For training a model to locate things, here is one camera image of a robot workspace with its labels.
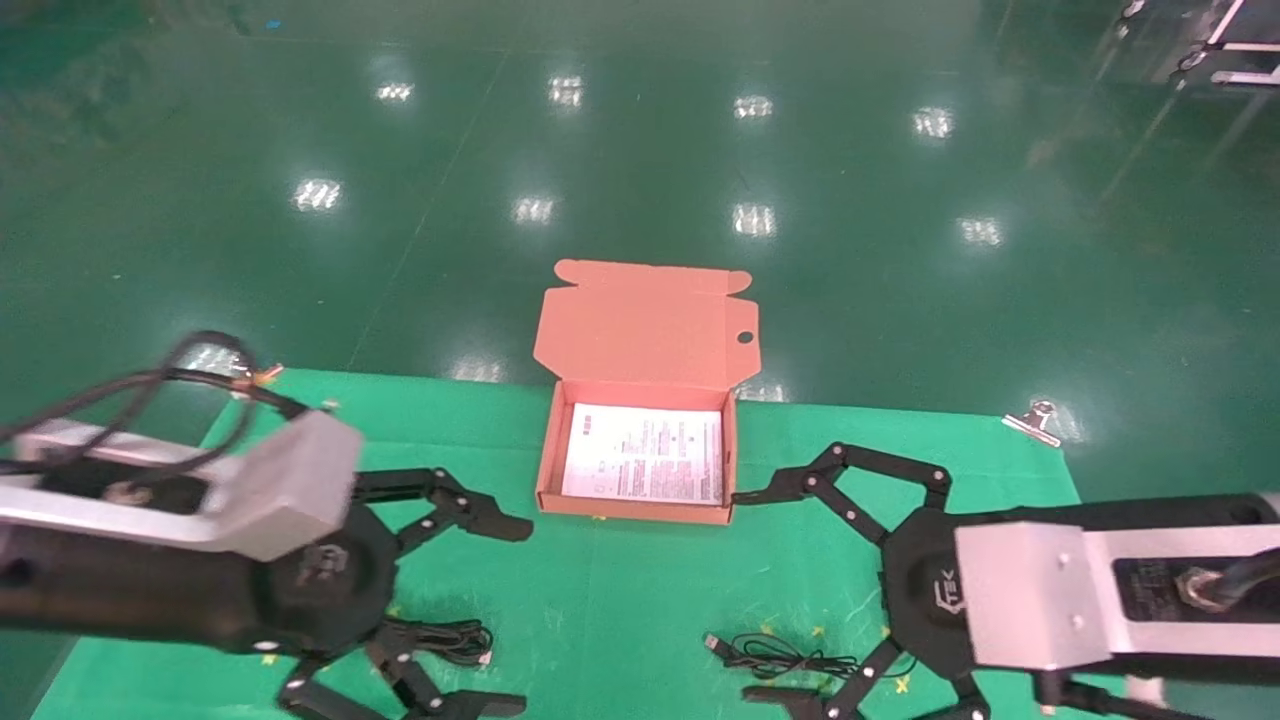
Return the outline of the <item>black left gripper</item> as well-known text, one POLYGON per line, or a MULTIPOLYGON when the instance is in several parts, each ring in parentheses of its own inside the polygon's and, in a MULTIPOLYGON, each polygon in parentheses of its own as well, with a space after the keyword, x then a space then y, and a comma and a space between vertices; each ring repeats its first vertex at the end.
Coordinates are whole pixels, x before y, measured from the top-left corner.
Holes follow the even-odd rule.
MULTIPOLYGON (((305 657, 276 693, 276 706, 296 719, 383 719, 375 708, 324 685, 317 674, 330 659, 364 643, 381 623, 396 587, 397 559, 458 528, 509 543, 532 536, 532 521, 503 511, 497 500, 462 486, 444 468, 361 471, 353 500, 361 503, 420 498, 433 510, 396 536, 364 506, 349 510, 334 533, 270 562, 252 562, 247 606, 236 639, 239 653, 305 657)), ((364 651, 404 719, 512 719, 527 708, 520 694, 440 691, 403 641, 370 641, 364 651)))

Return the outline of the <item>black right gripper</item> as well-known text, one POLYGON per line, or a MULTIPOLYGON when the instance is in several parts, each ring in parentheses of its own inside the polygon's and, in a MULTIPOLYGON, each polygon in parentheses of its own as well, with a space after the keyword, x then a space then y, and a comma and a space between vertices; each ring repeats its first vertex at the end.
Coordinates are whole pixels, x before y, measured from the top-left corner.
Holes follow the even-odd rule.
POLYGON ((952 486, 942 466, 847 443, 832 443, 803 468, 781 468, 762 488, 732 495, 732 505, 763 506, 818 498, 864 541, 882 552, 879 574, 890 637, 835 694, 817 691, 750 685, 749 703, 776 705, 791 719, 864 719, 861 702, 904 651, 938 678, 952 682, 956 702, 923 714, 923 719, 992 719, 991 706, 973 678, 977 669, 966 621, 966 600, 957 565, 955 530, 998 521, 1001 511, 946 512, 952 486), (869 471, 920 486, 922 509, 893 530, 850 500, 837 480, 847 469, 869 471))

